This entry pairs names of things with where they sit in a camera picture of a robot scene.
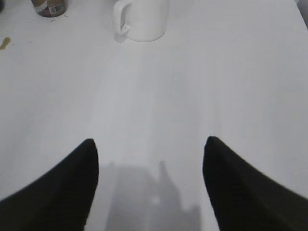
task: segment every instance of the mug handle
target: mug handle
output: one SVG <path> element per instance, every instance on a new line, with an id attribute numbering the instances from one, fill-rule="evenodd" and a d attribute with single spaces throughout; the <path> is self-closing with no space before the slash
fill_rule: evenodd
<path id="1" fill-rule="evenodd" d="M 124 23 L 124 25 L 121 25 L 122 21 L 122 12 L 125 7 L 129 6 L 131 4 L 131 0 L 119 0 L 116 2 L 114 6 L 114 13 L 113 13 L 113 21 L 114 21 L 114 28 L 115 32 L 119 35 L 123 35 L 126 32 L 129 31 L 129 26 Z"/>

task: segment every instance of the white tabletop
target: white tabletop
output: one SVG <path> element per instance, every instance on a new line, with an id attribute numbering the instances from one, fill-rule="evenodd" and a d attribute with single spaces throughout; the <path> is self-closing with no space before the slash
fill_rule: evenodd
<path id="1" fill-rule="evenodd" d="M 12 40 L 0 51 L 0 198 L 94 138 L 101 173 L 87 230 L 109 231 L 115 206 L 150 213 L 140 176 L 157 181 L 159 161 L 176 211 L 163 222 L 176 230 L 170 220 L 192 212 L 202 229 L 190 230 L 218 230 L 202 176 L 209 135 L 308 197 L 308 32 L 295 2 L 172 0 L 151 43 L 115 40 L 114 2 L 71 0 L 67 17 L 50 19 L 9 0 L 0 13 L 0 40 Z"/>

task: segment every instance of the stain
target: stain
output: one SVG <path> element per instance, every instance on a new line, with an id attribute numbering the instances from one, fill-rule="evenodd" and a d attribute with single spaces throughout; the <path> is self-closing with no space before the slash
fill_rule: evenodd
<path id="1" fill-rule="evenodd" d="M 4 50 L 10 42 L 11 42 L 11 39 L 9 37 L 6 37 L 3 40 L 2 45 L 0 46 L 0 50 Z"/>

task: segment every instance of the white table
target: white table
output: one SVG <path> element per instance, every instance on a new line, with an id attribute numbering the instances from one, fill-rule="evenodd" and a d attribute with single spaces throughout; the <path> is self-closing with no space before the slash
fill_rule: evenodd
<path id="1" fill-rule="evenodd" d="M 52 20 L 7 1 L 0 199 L 94 138 L 101 173 L 87 230 L 109 231 L 117 199 L 128 215 L 147 214 L 134 205 L 161 160 L 176 211 L 163 222 L 198 206 L 202 230 L 218 230 L 201 171 L 209 135 L 308 197 L 308 32 L 293 0 L 173 0 L 167 32 L 151 43 L 115 41 L 113 4 L 71 0 Z"/>

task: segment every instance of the white ceramic mug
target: white ceramic mug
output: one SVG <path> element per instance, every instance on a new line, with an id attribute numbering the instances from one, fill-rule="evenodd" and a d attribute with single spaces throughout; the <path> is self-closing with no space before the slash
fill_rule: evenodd
<path id="1" fill-rule="evenodd" d="M 119 0 L 114 6 L 115 32 L 150 42 L 160 38 L 167 26 L 170 0 Z"/>

